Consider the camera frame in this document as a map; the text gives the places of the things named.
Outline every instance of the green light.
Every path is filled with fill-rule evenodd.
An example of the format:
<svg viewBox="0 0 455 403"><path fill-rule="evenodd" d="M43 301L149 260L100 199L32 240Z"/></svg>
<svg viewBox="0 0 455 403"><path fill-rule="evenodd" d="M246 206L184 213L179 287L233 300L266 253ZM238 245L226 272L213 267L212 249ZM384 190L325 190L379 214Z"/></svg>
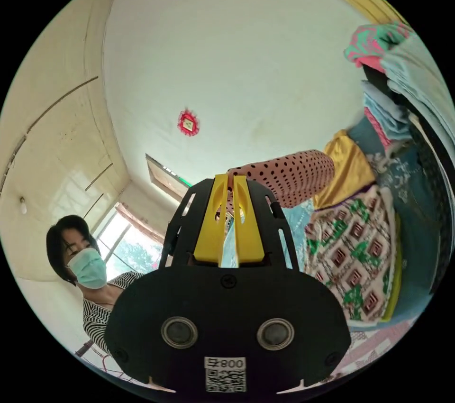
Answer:
<svg viewBox="0 0 455 403"><path fill-rule="evenodd" d="M179 177L179 180L183 182L186 186L191 186L191 183L188 183L186 180L183 180L181 177Z"/></svg>

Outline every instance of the yellow cloth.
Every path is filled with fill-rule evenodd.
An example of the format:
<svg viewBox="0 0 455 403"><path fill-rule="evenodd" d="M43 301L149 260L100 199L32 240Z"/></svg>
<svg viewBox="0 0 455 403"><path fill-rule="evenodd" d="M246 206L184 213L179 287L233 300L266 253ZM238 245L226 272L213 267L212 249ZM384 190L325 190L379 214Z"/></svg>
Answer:
<svg viewBox="0 0 455 403"><path fill-rule="evenodd" d="M401 239L400 239L400 217L395 214L395 225L397 230L397 257L395 262L395 274L392 282L392 292L390 294L389 304L385 309L384 315L381 322L388 322L392 319L393 312L397 306L398 297L401 289L401 264L402 264L402 253L401 253Z"/></svg>
<svg viewBox="0 0 455 403"><path fill-rule="evenodd" d="M313 197L315 210L337 205L375 181L365 155L346 130L333 136L324 153L332 158L335 175L332 182Z"/></svg>

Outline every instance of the qr code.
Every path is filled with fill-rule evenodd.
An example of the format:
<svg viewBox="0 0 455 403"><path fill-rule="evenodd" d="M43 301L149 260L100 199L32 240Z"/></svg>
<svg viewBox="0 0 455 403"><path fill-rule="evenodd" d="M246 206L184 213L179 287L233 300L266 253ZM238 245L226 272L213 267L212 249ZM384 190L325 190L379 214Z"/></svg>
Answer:
<svg viewBox="0 0 455 403"><path fill-rule="evenodd" d="M205 370L207 392L246 392L246 370Z"/></svg>

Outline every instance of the yellow bracket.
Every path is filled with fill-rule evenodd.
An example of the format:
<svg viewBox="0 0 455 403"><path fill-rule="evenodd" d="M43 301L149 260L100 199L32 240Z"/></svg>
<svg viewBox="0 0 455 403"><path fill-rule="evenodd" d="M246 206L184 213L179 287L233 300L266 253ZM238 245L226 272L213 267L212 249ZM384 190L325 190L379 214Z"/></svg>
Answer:
<svg viewBox="0 0 455 403"><path fill-rule="evenodd" d="M239 264L262 262L264 248L257 227L256 215L251 202L246 177L236 175L234 180L234 231L236 238L236 254ZM200 262L210 262L221 265L226 218L226 202L228 198L228 176L215 176L215 182L210 193L209 203L199 233L194 257Z"/></svg>
<svg viewBox="0 0 455 403"><path fill-rule="evenodd" d="M194 249L194 257L197 261L221 265L224 245L224 219L226 218L226 201L228 199L227 183L227 174L215 176L198 243ZM218 209L220 209L219 219L216 218Z"/></svg>
<svg viewBox="0 0 455 403"><path fill-rule="evenodd" d="M246 184L246 177L244 175L237 175L233 180L237 262L239 265L262 262L264 259L264 248L262 246L261 234L257 227L250 192ZM240 216L240 209L243 213L243 219Z"/></svg>

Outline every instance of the red ornament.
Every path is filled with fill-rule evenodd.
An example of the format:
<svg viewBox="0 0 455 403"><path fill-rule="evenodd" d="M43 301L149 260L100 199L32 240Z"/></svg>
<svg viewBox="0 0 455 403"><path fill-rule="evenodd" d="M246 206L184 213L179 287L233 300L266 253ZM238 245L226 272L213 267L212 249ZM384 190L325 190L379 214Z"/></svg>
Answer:
<svg viewBox="0 0 455 403"><path fill-rule="evenodd" d="M199 120L193 112L185 109L180 113L177 128L187 136L195 136L199 133Z"/></svg>

